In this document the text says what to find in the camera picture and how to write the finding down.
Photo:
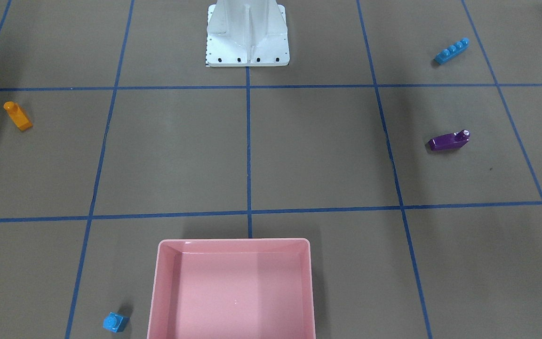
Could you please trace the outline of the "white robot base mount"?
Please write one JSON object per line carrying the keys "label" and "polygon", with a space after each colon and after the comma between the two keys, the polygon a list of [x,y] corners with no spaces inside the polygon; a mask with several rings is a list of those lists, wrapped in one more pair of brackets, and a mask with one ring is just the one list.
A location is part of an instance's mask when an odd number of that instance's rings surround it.
{"label": "white robot base mount", "polygon": [[206,66],[289,65],[286,9],[275,0],[218,0],[207,15]]}

